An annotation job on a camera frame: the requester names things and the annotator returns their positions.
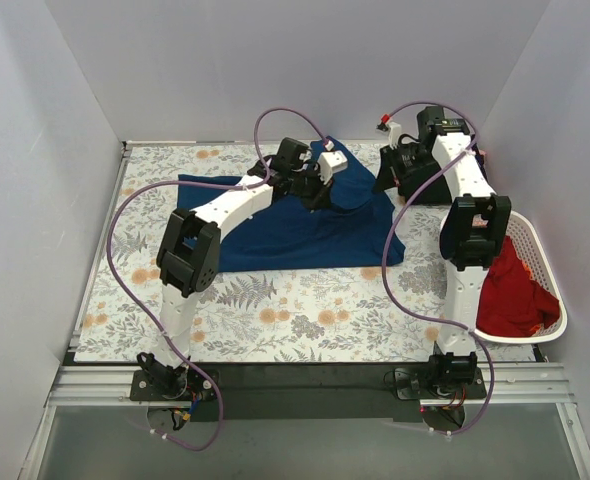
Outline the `blue t shirt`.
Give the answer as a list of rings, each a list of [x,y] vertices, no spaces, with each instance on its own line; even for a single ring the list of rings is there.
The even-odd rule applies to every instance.
[[[321,141],[307,145],[308,160],[322,152]],[[374,176],[342,145],[335,151],[348,159],[333,176],[333,207],[309,211],[287,196],[258,212],[221,243],[219,272],[387,267],[402,262],[404,245],[390,234],[393,205],[373,194]],[[225,193],[241,177],[179,178],[178,208],[192,210]]]

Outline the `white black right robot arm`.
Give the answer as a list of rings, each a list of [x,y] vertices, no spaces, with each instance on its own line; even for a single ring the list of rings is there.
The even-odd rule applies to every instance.
[[[418,136],[405,141],[401,127],[389,122],[389,144],[380,149],[375,193],[389,189],[418,200],[438,187],[438,201],[450,199],[440,224],[438,246],[446,269],[445,318],[435,353],[467,358],[476,350],[473,337],[483,283],[501,253],[511,215],[511,201],[489,185],[478,161],[475,135],[462,118],[446,118],[438,107],[417,115]]]

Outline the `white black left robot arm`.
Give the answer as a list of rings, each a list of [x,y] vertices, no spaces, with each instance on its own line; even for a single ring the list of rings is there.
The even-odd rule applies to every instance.
[[[333,176],[348,166],[333,147],[324,141],[317,159],[308,160],[306,144],[285,138],[275,155],[260,159],[225,193],[192,210],[172,212],[156,258],[163,284],[162,338],[153,354],[166,366],[155,373],[153,387],[163,398],[175,400],[187,390],[188,377],[177,367],[189,356],[197,303],[219,272],[222,241],[286,196],[299,198],[309,211],[329,209]]]

